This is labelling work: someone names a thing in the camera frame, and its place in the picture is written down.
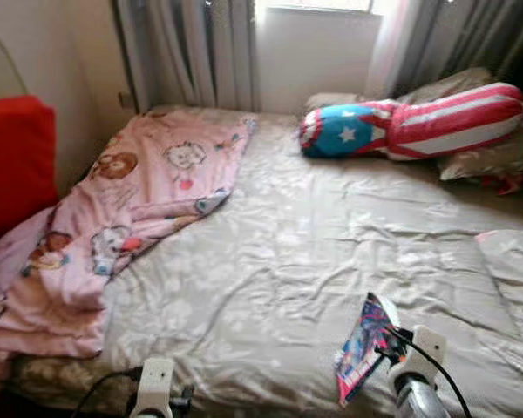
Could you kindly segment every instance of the pink blanket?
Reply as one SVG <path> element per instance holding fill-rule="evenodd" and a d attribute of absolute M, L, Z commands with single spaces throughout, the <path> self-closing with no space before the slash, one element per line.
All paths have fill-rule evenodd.
<path fill-rule="evenodd" d="M 136 117 L 70 195 L 0 239 L 0 378 L 13 354 L 101 351 L 105 284 L 229 195 L 250 127 Z"/>

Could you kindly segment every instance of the wrinkled sheet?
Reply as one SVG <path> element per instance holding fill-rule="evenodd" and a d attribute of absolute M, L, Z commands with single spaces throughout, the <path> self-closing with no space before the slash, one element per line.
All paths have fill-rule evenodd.
<path fill-rule="evenodd" d="M 188 111 L 221 124 L 240 116 Z M 442 184 L 429 163 L 309 160 L 291 139 L 295 118 L 258 122 L 232 198 L 107 286 L 104 352 L 25 357 L 10 385 L 73 407 L 104 373 L 171 356 L 173 391 L 196 386 L 197 416 L 391 416 L 385 363 L 346 411 L 337 406 L 334 356 L 372 291 L 397 304 L 403 326 L 447 337 L 444 365 L 475 418 L 523 417 L 523 342 L 474 241 L 523 230 L 523 196 Z M 132 388 L 109 381 L 89 407 L 122 412 Z"/>
<path fill-rule="evenodd" d="M 94 357 L 105 284 L 232 191 L 245 124 L 137 116 L 56 206 L 0 239 L 0 364 L 10 354 Z M 0 378 L 5 372 L 0 370 Z"/>

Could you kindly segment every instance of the gray curtain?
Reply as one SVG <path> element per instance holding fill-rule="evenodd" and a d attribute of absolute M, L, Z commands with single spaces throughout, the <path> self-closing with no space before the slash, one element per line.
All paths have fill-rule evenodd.
<path fill-rule="evenodd" d="M 522 55 L 523 0 L 427 0 L 395 96 L 474 66 L 504 78 Z"/>
<path fill-rule="evenodd" d="M 255 109 L 253 1 L 118 0 L 139 111 Z"/>

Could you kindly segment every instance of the captain america pillow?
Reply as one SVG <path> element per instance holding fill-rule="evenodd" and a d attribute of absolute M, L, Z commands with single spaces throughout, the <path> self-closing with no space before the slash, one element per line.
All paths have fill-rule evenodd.
<path fill-rule="evenodd" d="M 302 153 L 312 158 L 341 158 L 385 148 L 387 105 L 342 104 L 310 112 L 300 126 Z"/>

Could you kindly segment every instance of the white star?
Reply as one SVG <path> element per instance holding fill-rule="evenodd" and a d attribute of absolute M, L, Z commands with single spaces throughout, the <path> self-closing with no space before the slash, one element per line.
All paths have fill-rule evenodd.
<path fill-rule="evenodd" d="M 355 130 L 349 129 L 348 127 L 344 126 L 343 132 L 339 134 L 343 142 L 349 142 L 355 140 Z"/>

